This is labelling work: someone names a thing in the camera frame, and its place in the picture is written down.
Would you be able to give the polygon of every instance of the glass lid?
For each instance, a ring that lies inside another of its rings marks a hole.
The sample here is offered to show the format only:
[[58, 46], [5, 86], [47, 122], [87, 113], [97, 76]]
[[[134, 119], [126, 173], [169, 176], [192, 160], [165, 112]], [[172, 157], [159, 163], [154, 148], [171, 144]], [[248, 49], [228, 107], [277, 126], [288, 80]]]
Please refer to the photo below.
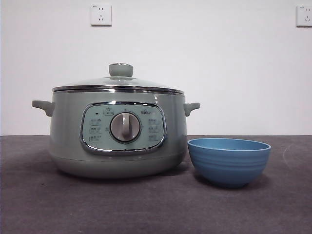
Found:
[[133, 66], [126, 63], [113, 63], [109, 65], [110, 77], [83, 80], [68, 84], [66, 86], [55, 87], [53, 92], [76, 90], [76, 92], [97, 92], [100, 90], [120, 90], [120, 92], [165, 92], [184, 94], [183, 91], [157, 84], [151, 81], [133, 78]]

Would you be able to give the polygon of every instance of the lid knob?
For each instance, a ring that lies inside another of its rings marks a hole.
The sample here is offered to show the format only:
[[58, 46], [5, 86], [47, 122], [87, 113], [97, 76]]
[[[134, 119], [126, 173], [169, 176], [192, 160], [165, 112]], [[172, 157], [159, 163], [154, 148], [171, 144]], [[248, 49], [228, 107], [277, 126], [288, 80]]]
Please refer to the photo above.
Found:
[[109, 74], [112, 77], [132, 77], [133, 66], [127, 63], [113, 63], [109, 65]]

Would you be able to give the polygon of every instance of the cooker handle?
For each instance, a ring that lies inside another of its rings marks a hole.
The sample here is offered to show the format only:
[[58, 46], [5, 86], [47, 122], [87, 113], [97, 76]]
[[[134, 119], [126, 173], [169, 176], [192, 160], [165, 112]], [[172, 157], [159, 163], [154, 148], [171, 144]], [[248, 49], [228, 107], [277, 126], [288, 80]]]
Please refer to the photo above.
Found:
[[185, 103], [184, 112], [185, 116], [189, 116], [192, 110], [198, 109], [200, 107], [199, 102]]
[[43, 109], [46, 113], [47, 116], [52, 116], [54, 108], [55, 108], [55, 103], [50, 102], [50, 101], [39, 101], [39, 100], [34, 100], [31, 102], [31, 105], [33, 107]]

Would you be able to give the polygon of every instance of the lid rim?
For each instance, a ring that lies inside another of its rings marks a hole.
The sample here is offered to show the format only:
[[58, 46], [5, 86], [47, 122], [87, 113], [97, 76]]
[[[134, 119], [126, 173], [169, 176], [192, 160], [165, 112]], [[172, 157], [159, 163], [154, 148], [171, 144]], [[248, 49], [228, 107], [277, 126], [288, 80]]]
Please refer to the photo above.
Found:
[[146, 91], [161, 91], [168, 93], [184, 94], [182, 90], [160, 88], [160, 87], [142, 87], [142, 86], [107, 86], [107, 85], [71, 85], [71, 86], [59, 86], [52, 89], [53, 92], [67, 91], [67, 90], [103, 90], [103, 89], [114, 89], [114, 90], [146, 90]]

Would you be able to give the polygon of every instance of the control panel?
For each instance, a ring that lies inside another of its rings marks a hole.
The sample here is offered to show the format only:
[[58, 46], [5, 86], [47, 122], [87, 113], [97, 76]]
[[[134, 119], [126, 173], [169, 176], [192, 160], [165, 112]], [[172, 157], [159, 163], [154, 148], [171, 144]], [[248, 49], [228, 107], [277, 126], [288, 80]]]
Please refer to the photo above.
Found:
[[139, 151], [160, 145], [166, 135], [163, 111], [141, 102], [102, 102], [84, 113], [80, 139], [92, 151]]

